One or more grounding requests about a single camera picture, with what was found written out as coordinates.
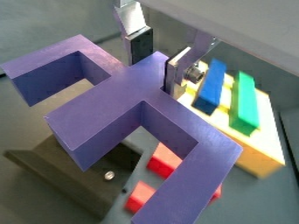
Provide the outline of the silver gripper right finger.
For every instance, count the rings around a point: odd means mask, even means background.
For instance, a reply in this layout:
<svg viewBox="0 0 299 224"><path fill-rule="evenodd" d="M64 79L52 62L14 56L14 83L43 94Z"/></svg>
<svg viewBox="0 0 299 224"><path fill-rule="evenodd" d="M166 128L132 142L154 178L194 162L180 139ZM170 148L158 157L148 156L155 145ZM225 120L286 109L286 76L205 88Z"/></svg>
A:
<svg viewBox="0 0 299 224"><path fill-rule="evenodd" d="M164 62L163 91L174 99L178 99L184 93L183 80L186 71L211 49L213 39L214 37L207 32L198 30L193 45L186 46Z"/></svg>

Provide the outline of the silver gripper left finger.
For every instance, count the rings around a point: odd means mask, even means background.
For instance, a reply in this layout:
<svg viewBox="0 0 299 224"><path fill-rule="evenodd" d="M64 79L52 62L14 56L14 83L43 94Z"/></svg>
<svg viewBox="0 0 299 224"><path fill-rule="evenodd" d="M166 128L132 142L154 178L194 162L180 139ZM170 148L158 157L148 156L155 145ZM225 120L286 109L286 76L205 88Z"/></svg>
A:
<svg viewBox="0 0 299 224"><path fill-rule="evenodd" d="M136 0L114 0L114 14L132 66L154 53L154 29L146 24L142 4Z"/></svg>

